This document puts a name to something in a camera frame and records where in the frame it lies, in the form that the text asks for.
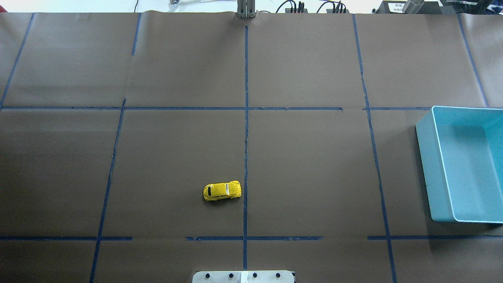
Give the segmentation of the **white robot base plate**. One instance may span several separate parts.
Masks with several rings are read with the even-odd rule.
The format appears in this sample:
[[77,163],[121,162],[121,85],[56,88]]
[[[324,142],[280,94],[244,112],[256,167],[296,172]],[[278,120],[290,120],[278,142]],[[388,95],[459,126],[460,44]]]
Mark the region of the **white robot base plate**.
[[289,270],[240,270],[196,272],[192,283],[295,283]]

